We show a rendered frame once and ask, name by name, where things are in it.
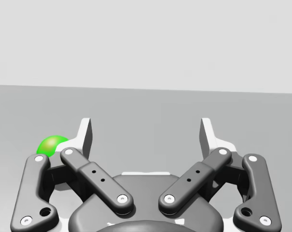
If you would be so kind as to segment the small round ball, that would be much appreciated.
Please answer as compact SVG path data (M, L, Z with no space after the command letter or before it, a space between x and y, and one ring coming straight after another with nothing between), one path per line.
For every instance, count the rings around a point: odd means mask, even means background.
M68 138L60 135L52 135L45 138L37 148L36 154L44 154L51 157L56 152L59 144L68 141Z

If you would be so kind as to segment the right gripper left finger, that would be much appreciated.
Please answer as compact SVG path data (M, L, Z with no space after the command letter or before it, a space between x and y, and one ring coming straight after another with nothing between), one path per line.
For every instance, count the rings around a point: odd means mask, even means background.
M117 215L134 209L132 195L89 154L93 133L90 118L83 118L75 138L59 144L53 156L30 155L25 162L10 223L11 232L49 232L60 222L50 204L55 186L68 183L83 201L96 194Z

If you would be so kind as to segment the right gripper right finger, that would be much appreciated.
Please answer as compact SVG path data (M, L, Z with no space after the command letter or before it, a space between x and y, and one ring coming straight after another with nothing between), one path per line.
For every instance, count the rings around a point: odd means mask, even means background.
M199 141L203 160L195 163L159 197L165 215L178 213L193 197L209 201L225 183L237 186L242 204L233 224L244 232L279 232L282 223L266 159L258 154L240 156L236 147L215 136L211 120L202 118Z

